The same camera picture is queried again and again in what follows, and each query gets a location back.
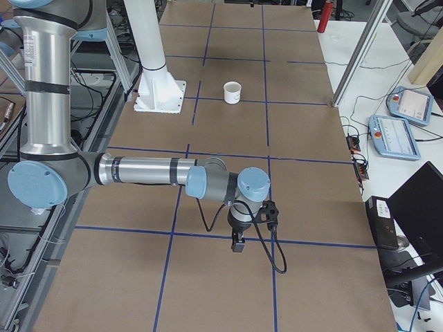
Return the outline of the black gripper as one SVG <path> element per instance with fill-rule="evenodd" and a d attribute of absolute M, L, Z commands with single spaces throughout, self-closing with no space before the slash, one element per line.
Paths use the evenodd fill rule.
<path fill-rule="evenodd" d="M 228 217 L 228 224 L 231 226 L 231 250 L 234 253 L 241 253 L 244 250 L 245 239 L 244 231 L 251 227 L 251 221 L 240 221 L 233 216 Z"/>

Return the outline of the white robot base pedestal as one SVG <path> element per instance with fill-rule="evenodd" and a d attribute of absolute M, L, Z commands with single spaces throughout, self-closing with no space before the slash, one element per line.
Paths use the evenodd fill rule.
<path fill-rule="evenodd" d="M 175 80 L 167 68 L 154 2 L 128 0 L 125 9 L 143 70 L 134 110 L 180 113 L 186 82 Z"/>

